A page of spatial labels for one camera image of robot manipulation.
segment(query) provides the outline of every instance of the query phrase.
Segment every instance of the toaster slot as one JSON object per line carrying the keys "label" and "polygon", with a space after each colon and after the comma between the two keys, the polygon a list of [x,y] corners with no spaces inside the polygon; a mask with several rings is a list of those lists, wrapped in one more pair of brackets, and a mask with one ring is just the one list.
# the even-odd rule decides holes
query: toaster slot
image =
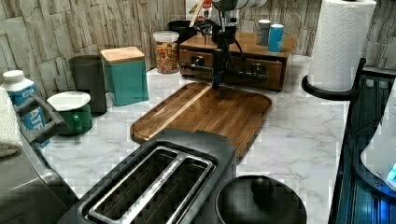
{"label": "toaster slot", "polygon": [[120,219],[176,156],[172,151],[155,150],[93,207],[94,213]]}
{"label": "toaster slot", "polygon": [[171,223],[187,206],[204,180],[209,164],[184,160],[134,219],[133,224]]}

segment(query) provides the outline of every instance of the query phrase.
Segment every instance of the wooden cutting board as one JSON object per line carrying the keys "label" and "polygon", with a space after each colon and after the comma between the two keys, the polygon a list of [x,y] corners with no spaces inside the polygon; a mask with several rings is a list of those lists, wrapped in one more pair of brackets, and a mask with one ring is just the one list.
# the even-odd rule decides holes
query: wooden cutting board
{"label": "wooden cutting board", "polygon": [[215,91],[207,84],[191,83],[138,119],[131,126],[131,137],[142,143],[164,128],[201,130],[228,137],[242,157],[271,104],[258,93],[225,87]]}

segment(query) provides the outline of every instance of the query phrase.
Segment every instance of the white bottle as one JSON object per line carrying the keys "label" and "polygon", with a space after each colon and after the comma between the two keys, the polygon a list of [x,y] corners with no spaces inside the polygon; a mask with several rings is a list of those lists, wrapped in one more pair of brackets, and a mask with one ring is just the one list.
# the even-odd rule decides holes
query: white bottle
{"label": "white bottle", "polygon": [[[1,85],[7,90],[14,105],[21,105],[35,92],[35,83],[27,79],[21,70],[8,71],[3,74],[4,83]],[[27,130],[40,130],[45,125],[44,115],[40,107],[34,109],[22,118]],[[49,141],[41,144],[44,147]]]}

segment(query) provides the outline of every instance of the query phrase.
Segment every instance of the kitchen counter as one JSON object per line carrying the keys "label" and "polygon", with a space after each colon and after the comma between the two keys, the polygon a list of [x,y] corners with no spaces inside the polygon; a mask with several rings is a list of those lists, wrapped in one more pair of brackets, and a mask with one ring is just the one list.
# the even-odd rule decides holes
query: kitchen counter
{"label": "kitchen counter", "polygon": [[[349,102],[332,102],[307,94],[301,80],[309,57],[293,56],[291,74],[282,92],[230,86],[264,94],[272,108],[237,175],[267,175],[292,188],[303,200],[309,224],[327,223],[344,136]],[[49,164],[80,198],[106,173],[140,145],[130,127],[152,107],[185,84],[201,81],[180,74],[148,72],[149,101],[112,106],[93,120],[87,133],[55,136],[43,153]]]}

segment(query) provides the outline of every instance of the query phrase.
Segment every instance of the green mug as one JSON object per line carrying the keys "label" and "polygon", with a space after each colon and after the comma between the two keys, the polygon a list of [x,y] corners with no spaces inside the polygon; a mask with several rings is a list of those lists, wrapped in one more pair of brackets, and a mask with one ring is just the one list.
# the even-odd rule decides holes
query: green mug
{"label": "green mug", "polygon": [[76,135],[87,132],[92,127],[91,96],[82,91],[66,91],[51,96],[47,101],[59,112],[69,130],[61,130],[62,135]]}

